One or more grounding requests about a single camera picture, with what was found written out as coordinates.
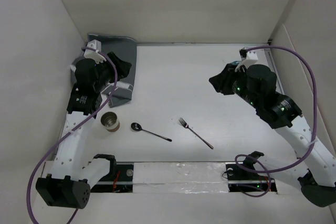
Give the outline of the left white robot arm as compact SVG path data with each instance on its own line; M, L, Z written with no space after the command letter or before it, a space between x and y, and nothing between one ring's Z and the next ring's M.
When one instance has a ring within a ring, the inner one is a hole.
M48 175L36 182L36 190L49 206L83 209L92 187L102 178L112 180L117 175L113 155L97 154L86 164L83 152L97 110L107 103L103 90L127 77L132 65L112 52L97 55L97 60L90 56L75 64L61 143Z

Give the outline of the black spoon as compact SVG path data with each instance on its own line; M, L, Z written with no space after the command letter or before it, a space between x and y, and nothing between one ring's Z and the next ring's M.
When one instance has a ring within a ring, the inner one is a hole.
M149 133L151 135L157 136L157 137L159 137L161 139L164 139L164 140L166 140L168 142L172 142L172 139L170 139L170 138L167 138L167 137L164 137L164 136L158 135L156 133L153 133L151 131L143 129L142 126L139 123L136 123L136 122L131 123L131 129L134 130L135 132L141 132L141 131L143 131L143 132Z

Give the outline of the grey striped placemat cloth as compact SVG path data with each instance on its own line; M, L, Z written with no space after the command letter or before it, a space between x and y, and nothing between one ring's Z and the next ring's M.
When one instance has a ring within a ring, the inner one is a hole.
M88 34L88 47L98 49L102 53L111 57L114 60L117 57L119 60L129 63L129 73L123 77L121 63L115 63L118 73L118 82L108 105L110 108L124 105L132 100L135 74L137 66L137 42L133 38L125 36L113 36L103 34Z

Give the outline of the steel cup with brown band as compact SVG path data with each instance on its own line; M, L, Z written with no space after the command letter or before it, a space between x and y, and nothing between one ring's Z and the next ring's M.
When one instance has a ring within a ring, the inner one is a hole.
M106 112L103 114L100 122L109 132L115 132L120 128L119 118L114 112Z

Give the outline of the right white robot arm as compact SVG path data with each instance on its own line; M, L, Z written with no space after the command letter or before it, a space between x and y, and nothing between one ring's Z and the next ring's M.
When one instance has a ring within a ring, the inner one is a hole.
M272 178L301 191L318 207L335 203L335 156L312 136L313 130L295 102L276 91L274 72L265 65L246 68L233 62L209 82L216 92L236 94L251 105L257 116L282 136L299 157L297 166L280 171L281 162L253 152L254 160L246 158L243 164L247 178L254 179L267 170Z

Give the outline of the black fork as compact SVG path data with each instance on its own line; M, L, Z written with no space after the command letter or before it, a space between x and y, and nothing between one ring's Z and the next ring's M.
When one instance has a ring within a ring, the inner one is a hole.
M203 139L200 135L198 135L189 125L188 123L183 119L183 118L179 118L179 123L182 127L190 130L195 136L197 136L203 143L205 143L210 149L214 149L213 145L211 145L208 141L206 141L205 139Z

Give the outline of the teal scalloped plate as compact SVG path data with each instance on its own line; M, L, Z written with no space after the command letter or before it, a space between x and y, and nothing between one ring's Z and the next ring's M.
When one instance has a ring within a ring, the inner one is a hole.
M237 65L240 64L240 61L233 61L233 62L231 62L230 64L231 64L231 65L234 65L234 66L237 66Z

